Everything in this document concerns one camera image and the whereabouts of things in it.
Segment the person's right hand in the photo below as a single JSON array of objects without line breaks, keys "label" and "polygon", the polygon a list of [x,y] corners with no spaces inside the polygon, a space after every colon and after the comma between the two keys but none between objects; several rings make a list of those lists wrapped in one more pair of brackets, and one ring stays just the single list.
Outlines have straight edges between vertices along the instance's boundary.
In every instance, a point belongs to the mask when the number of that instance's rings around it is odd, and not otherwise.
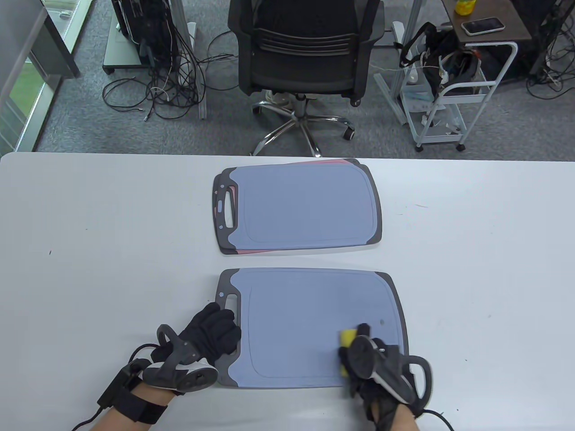
[{"label": "person's right hand", "polygon": [[415,417],[423,414],[433,390],[429,362],[420,356],[404,355],[400,347],[371,337],[368,324],[360,324],[338,356],[348,381],[351,397],[359,396],[368,421],[378,431],[390,431],[399,406]]}]

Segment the person's left hand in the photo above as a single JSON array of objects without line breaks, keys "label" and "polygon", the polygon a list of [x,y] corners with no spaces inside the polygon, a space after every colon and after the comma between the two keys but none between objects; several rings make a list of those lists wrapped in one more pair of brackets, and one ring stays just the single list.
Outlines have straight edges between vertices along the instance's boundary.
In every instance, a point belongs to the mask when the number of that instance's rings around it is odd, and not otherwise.
[{"label": "person's left hand", "polygon": [[220,357],[234,353],[240,342],[242,330],[234,319],[232,310],[212,302],[195,314],[178,337],[191,342],[199,357],[214,366]]}]

